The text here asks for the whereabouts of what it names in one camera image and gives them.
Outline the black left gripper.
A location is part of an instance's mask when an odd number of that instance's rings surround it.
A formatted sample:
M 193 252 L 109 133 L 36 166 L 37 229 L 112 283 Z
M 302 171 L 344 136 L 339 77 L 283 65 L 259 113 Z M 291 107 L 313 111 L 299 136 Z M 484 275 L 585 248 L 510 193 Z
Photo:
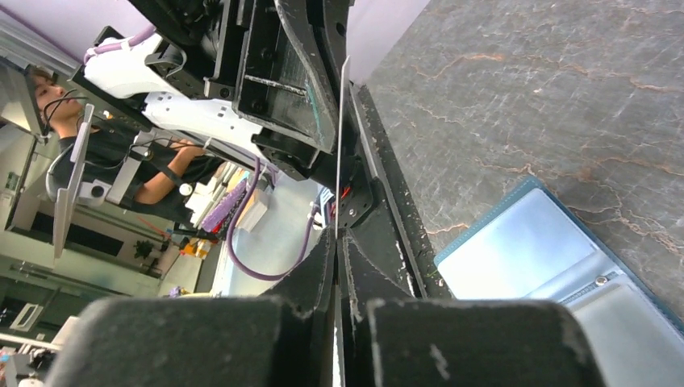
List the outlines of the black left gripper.
M 250 142 L 298 180 L 334 176 L 348 1 L 136 1 L 179 71 L 257 125 Z

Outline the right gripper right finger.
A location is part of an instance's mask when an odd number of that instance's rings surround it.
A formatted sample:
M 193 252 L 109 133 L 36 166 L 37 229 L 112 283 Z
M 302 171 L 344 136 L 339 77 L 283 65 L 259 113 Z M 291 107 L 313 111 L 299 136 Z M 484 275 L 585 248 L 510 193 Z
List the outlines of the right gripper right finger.
M 546 300 L 413 298 L 341 238 L 348 386 L 604 386 L 579 322 Z

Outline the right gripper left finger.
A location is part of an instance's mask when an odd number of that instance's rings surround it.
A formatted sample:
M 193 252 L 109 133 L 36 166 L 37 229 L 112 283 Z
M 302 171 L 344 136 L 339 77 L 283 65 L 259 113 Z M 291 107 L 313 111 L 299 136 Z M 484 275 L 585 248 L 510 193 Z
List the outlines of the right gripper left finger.
M 103 298 L 81 314 L 48 386 L 329 386 L 336 240 L 256 297 Z

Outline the blue card holder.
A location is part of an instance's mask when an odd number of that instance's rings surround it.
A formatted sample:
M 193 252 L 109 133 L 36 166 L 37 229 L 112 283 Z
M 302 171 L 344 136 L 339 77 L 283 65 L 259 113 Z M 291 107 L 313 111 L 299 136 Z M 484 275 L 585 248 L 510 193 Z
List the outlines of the blue card holder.
M 536 177 L 434 259 L 461 300 L 540 299 L 580 323 L 609 386 L 680 386 L 683 323 Z

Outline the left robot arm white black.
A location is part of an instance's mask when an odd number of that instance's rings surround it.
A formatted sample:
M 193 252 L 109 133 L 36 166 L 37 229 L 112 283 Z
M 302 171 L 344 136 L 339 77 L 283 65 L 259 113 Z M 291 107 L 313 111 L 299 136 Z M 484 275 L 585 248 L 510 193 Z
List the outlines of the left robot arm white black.
M 165 129 L 250 166 L 332 186 L 349 1 L 136 1 L 149 21 L 106 27 L 72 83 L 140 131 Z

